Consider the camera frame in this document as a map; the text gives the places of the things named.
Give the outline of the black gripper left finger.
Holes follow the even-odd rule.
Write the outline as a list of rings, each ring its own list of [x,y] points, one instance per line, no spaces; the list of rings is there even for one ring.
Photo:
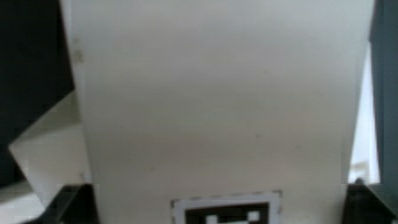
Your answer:
[[[65,185],[40,215],[22,224],[99,224],[90,184]]]

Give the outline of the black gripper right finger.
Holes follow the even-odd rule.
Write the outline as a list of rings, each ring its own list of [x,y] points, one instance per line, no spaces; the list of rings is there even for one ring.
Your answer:
[[[346,187],[341,224],[398,224],[398,196],[362,179]]]

